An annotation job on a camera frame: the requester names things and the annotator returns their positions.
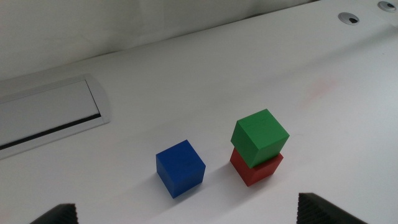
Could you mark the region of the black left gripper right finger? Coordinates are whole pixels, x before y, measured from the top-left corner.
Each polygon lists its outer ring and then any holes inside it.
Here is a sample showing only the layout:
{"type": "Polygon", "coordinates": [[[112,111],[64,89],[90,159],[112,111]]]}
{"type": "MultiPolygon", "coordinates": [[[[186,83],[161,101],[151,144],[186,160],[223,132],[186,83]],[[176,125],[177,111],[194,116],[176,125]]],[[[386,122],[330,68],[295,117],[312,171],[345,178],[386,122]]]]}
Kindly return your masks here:
{"type": "Polygon", "coordinates": [[[314,193],[298,194],[297,224],[366,224],[314,193]]]}

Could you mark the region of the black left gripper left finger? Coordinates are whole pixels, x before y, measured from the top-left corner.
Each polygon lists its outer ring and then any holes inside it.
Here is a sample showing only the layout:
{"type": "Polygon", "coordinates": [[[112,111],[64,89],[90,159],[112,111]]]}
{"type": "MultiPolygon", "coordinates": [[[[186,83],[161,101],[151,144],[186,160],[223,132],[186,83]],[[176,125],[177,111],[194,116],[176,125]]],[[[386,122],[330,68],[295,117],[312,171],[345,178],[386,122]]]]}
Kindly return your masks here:
{"type": "Polygon", "coordinates": [[[78,224],[76,206],[74,203],[59,204],[30,224],[78,224]]]}

